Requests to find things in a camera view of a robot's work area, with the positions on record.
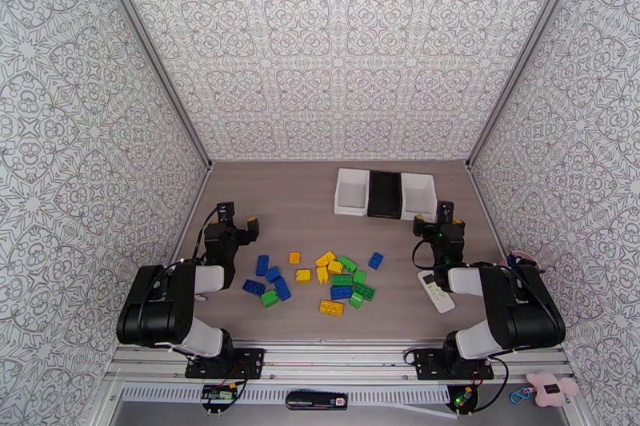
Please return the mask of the white plastic bin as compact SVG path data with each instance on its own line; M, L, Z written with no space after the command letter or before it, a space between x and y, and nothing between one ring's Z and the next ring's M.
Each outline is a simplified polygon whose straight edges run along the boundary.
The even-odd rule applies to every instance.
M368 169L339 168L334 191L334 214L367 215L370 190Z
M401 173L401 219L412 221L421 215L427 222L435 222L437 195L434 178L430 174Z

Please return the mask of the circuit board with green light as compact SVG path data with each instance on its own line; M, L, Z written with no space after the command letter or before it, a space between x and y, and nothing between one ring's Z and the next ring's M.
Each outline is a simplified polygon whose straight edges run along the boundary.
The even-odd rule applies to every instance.
M470 386L456 393L451 406L457 412L472 411L477 403L476 390Z

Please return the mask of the pink pen cup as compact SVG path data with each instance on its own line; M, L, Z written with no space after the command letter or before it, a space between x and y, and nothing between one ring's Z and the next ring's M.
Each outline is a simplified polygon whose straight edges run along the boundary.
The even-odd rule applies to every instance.
M523 269L532 269L538 273L540 272L538 262L529 253L526 253L523 251L511 251L510 253L513 253L518 258L518 263L513 267L508 267L506 265L507 268L512 269L514 271L522 271Z

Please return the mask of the pink plush toy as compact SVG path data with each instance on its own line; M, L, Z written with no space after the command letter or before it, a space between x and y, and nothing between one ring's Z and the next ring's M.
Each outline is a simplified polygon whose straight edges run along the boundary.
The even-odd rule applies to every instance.
M535 389L534 401L541 408L560 408L577 396L578 384L569 377L558 379L550 372L531 372L526 374L526 380Z

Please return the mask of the white remote control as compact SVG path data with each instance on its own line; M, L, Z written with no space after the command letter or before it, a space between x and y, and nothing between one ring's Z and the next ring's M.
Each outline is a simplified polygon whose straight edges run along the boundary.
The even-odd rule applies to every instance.
M450 294L443 291L435 282L434 273L429 270L421 270L418 273L418 281L424 288L427 296L438 313L444 314L455 308L455 303Z

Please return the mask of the black device with sticker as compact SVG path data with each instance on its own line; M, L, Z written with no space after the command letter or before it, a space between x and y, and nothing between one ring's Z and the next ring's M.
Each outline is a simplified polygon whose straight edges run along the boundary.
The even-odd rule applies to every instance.
M291 411L345 411L348 396L342 392L296 390L287 393L285 406Z

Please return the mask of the aluminium table edge rail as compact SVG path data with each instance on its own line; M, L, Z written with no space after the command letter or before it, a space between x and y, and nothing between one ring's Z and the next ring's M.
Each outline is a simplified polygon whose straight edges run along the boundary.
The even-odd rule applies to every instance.
M184 240L186 239L186 236L188 235L189 231L190 231L190 226L191 223L194 219L194 215L197 212L198 206L200 204L200 200L202 199L202 195L205 192L205 189L208 185L208 181L210 179L210 176L212 174L212 172L214 171L214 163L212 161L210 161L208 167L205 170L205 173L202 175L202 179L199 183L199 187L198 187L198 191L195 194L195 197L191 203L190 209L188 214L186 215L186 219L183 223L182 226L182 230L180 231L179 235L178 235L178 240L174 246L174 250L171 254L171 258L170 258L170 263L178 260L180 258L181 255L181 248L182 245L184 243Z
M500 238L500 235L498 234L497 228L496 228L495 223L494 223L494 219L491 216L489 207L487 206L487 203L486 203L486 200L485 200L485 198L484 198L484 196L482 194L482 191L481 191L480 187L478 186L476 178L475 178L475 176L474 176L474 174L472 172L472 168L471 168L470 164L467 161L465 162L464 167L465 167L465 171L466 171L466 173L467 173L467 175L468 175L468 177L470 179L470 183L472 185L472 188L474 189L474 192L475 192L475 194L477 196L478 202L479 202L479 204L481 206L483 215L486 218L486 221L487 221L487 224L488 224L488 226L490 228L490 231L492 233L493 239L494 239L494 241L495 241L495 243L496 243L496 245L498 247L500 255L501 255L502 258L505 258L506 257L505 246L504 246L504 244L502 242L502 239Z

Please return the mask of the aluminium frame post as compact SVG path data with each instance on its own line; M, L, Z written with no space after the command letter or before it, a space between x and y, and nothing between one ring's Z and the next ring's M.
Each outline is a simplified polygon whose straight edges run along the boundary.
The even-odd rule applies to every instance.
M213 162L206 151L206 147L202 139L198 135L194 123L192 122L182 99L180 98L174 81L163 63L161 54L159 53L153 38L143 20L135 0L115 0L122 17L128 23L132 30L134 39L139 44L140 50L144 55L146 62L154 72L163 93L167 96L178 120L181 122L183 129L190 140L191 145L196 150L198 157L203 164L205 171L212 169Z
M551 0L516 79L491 114L468 168L477 179L539 179L585 133L602 79L610 28L601 0Z

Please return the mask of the aluminium mounting rail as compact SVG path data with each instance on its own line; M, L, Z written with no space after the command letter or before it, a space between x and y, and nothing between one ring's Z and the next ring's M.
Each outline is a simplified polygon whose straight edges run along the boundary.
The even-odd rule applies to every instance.
M415 368L406 351L441 348L440 340L235 340L236 348L264 351L259 384L296 385L417 385ZM493 363L497 384L525 379L530 372L573 376L564 350L542 348L516 352ZM108 366L106 379L182 382L186 358L165 349L120 345Z

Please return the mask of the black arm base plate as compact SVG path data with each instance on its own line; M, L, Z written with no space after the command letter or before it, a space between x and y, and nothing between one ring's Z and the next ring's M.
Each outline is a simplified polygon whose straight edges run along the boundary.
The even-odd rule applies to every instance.
M187 361L186 379L257 380L262 375L263 348L235 348L216 357L195 356Z
M494 379L488 360L468 360L461 358L457 352L436 348L417 349L414 356L419 380L461 380L470 383Z

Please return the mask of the black plastic bin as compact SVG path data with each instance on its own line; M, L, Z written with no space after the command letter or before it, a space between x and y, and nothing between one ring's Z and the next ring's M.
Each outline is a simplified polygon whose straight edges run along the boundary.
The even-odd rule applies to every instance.
M402 214L402 178L397 172L371 170L368 217L399 220Z

